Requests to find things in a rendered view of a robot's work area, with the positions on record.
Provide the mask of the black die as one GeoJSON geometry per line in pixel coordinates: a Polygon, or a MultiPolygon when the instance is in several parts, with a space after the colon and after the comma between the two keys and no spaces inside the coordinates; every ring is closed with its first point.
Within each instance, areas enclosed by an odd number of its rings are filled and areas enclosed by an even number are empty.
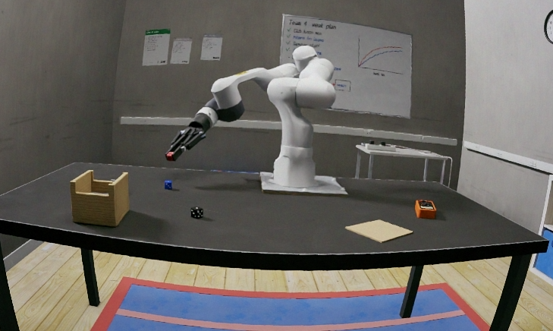
{"type": "Polygon", "coordinates": [[[203,217],[203,208],[200,207],[193,207],[191,208],[191,217],[193,218],[202,218],[203,217]]]}

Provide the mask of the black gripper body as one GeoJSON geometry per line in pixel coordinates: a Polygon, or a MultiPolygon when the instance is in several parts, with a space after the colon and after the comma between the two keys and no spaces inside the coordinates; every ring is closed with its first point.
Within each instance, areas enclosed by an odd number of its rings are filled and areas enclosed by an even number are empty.
{"type": "Polygon", "coordinates": [[[187,133],[187,136],[189,136],[189,133],[192,131],[193,128],[196,128],[196,131],[193,133],[193,137],[198,135],[199,132],[205,131],[205,133],[210,128],[210,122],[208,118],[204,115],[197,115],[190,123],[188,128],[191,128],[191,130],[187,133]]]}

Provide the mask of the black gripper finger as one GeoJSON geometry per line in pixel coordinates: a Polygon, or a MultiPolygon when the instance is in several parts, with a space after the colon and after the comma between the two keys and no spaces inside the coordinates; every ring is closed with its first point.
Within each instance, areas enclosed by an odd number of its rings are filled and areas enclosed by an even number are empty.
{"type": "MultiPolygon", "coordinates": [[[[165,156],[169,152],[174,152],[180,145],[187,139],[187,133],[191,130],[191,128],[188,128],[185,132],[179,130],[173,141],[171,142],[171,148],[168,150],[168,152],[165,154],[165,156]]],[[[167,156],[166,156],[167,159],[167,156]]],[[[167,159],[168,160],[168,159],[167,159]]]]}
{"type": "Polygon", "coordinates": [[[187,139],[172,153],[173,161],[175,161],[185,150],[190,150],[196,144],[198,144],[202,139],[206,138],[205,131],[199,132],[198,135],[193,137],[193,133],[195,131],[196,131],[196,128],[193,128],[192,131],[189,133],[189,136],[187,137],[187,139]]]}

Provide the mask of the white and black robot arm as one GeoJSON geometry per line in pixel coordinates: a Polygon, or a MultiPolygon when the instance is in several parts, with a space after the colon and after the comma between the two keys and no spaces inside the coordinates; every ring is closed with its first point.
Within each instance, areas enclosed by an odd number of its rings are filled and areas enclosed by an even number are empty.
{"type": "Polygon", "coordinates": [[[206,116],[210,129],[218,120],[238,120],[245,108],[237,86],[254,80],[268,92],[282,120],[281,152],[274,162],[275,170],[268,182],[308,188],[319,183],[315,180],[316,163],[312,158],[313,125],[303,117],[300,108],[329,109],[332,106],[336,94],[329,82],[334,66],[329,60],[319,59],[311,46],[297,48],[293,57],[296,65],[286,64],[271,70],[256,68],[217,80],[212,86],[214,98],[195,117],[206,116]]]}

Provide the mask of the beige flat mat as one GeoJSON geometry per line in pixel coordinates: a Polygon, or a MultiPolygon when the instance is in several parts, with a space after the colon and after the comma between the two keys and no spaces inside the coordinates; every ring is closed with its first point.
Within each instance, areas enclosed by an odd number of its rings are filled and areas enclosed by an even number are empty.
{"type": "Polygon", "coordinates": [[[413,233],[410,230],[403,229],[399,226],[392,225],[382,220],[365,222],[345,228],[381,243],[413,233]]]}

